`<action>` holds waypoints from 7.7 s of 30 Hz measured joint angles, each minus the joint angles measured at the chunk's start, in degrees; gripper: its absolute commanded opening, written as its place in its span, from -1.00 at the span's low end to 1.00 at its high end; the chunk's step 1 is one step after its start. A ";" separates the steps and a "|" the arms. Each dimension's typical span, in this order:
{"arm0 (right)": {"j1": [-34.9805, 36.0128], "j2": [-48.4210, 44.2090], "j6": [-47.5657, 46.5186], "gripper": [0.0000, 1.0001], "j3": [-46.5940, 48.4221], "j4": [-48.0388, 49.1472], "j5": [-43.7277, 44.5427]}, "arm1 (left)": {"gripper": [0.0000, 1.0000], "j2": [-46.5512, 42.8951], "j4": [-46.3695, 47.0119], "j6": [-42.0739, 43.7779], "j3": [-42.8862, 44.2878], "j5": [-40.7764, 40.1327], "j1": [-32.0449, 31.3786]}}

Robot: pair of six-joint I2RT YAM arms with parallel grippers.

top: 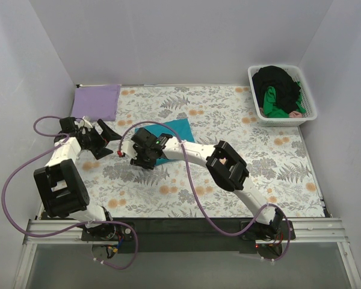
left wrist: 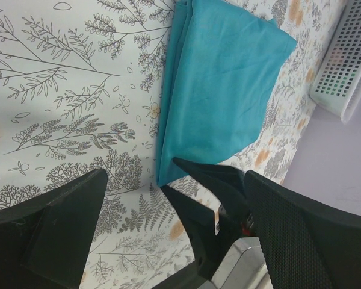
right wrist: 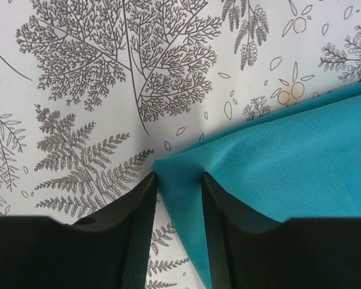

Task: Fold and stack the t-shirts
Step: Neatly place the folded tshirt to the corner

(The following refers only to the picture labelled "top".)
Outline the teal t shirt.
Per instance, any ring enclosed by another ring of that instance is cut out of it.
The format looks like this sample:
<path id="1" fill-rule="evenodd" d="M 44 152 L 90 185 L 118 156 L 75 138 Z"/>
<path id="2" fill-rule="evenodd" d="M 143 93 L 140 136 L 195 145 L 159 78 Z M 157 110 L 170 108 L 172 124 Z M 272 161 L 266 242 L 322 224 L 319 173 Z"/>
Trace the teal t shirt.
<path id="1" fill-rule="evenodd" d="M 193 134 L 191 132 L 191 127 L 190 127 L 190 123 L 188 121 L 188 119 L 178 119 L 178 120 L 172 120 L 169 122 L 165 122 L 163 123 L 166 127 L 163 127 L 162 125 L 159 124 L 151 124 L 151 125 L 146 125 L 143 126 L 141 128 L 146 129 L 147 131 L 149 131 L 151 134 L 155 135 L 155 137 L 159 137 L 161 134 L 170 134 L 173 136 L 173 138 L 176 138 L 176 134 L 174 134 L 174 132 L 176 132 L 179 137 L 182 140 L 188 141 L 188 142 L 194 142 L 194 137 Z M 138 132 L 140 128 L 135 128 L 135 133 Z M 180 150 L 180 155 L 181 155 L 181 159 L 182 161 L 184 161 L 184 154 L 182 152 L 181 146 L 179 145 L 179 150 Z M 156 163 L 153 165 L 154 167 L 161 165 L 161 164 L 165 164 L 165 163 L 169 163 L 172 161 L 177 161 L 175 159 L 165 159 L 165 158 L 160 158 L 156 160 Z"/>

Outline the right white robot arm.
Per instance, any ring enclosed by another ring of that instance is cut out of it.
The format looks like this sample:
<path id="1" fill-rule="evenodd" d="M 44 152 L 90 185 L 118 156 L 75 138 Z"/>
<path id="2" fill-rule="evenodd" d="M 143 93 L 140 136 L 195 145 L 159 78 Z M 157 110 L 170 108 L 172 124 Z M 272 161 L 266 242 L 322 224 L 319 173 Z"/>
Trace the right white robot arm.
<path id="1" fill-rule="evenodd" d="M 176 134 L 155 136 L 145 128 L 138 129 L 130 141 L 122 146 L 133 166 L 153 169 L 157 160 L 184 161 L 208 170 L 221 189 L 235 194 L 251 211 L 253 219 L 233 236 L 250 232 L 255 240 L 274 239 L 282 232 L 284 213 L 269 204 L 255 187 L 246 162 L 226 141 L 206 145 L 180 139 Z"/>

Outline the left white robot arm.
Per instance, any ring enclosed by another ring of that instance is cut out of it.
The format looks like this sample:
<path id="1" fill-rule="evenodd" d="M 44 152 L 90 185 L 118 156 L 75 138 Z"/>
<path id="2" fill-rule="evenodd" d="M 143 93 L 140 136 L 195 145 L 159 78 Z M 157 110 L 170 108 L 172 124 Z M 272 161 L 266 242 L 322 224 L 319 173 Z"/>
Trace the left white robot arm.
<path id="1" fill-rule="evenodd" d="M 34 180 L 49 217 L 76 219 L 87 233 L 108 241 L 117 233 L 116 225 L 110 222 L 111 214 L 104 207 L 90 202 L 75 166 L 82 151 L 91 152 L 99 160 L 112 154 L 107 148 L 109 142 L 122 138 L 103 120 L 97 124 L 101 133 L 86 118 L 61 118 L 61 131 L 54 138 L 56 150 L 44 167 L 34 171 Z"/>

